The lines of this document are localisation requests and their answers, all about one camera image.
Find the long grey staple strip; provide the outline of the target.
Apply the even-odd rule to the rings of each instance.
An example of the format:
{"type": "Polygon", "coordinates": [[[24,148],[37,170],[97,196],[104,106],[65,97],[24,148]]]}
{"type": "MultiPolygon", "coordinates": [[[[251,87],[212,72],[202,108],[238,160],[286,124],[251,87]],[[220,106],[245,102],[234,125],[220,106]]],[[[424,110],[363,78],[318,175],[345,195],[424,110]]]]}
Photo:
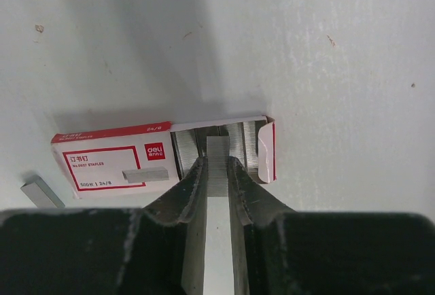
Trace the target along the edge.
{"type": "Polygon", "coordinates": [[[229,137],[207,137],[208,197],[228,196],[229,137]]]}

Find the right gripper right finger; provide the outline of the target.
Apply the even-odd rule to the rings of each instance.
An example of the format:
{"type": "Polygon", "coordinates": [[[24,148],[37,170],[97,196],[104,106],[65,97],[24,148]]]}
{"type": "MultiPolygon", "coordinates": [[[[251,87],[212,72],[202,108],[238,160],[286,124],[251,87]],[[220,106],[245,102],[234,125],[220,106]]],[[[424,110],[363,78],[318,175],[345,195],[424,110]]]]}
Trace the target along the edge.
{"type": "Polygon", "coordinates": [[[297,212],[228,160],[236,294],[433,294],[434,223],[416,213],[297,212]]]}

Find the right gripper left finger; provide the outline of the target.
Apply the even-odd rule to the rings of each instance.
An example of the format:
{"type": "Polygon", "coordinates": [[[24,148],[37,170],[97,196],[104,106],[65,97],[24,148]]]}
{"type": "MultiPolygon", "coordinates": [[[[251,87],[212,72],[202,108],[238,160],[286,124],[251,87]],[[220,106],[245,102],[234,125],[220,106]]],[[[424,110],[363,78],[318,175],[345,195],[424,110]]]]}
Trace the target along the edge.
{"type": "Polygon", "coordinates": [[[143,208],[1,213],[2,294],[202,294],[207,159],[143,208]]]}

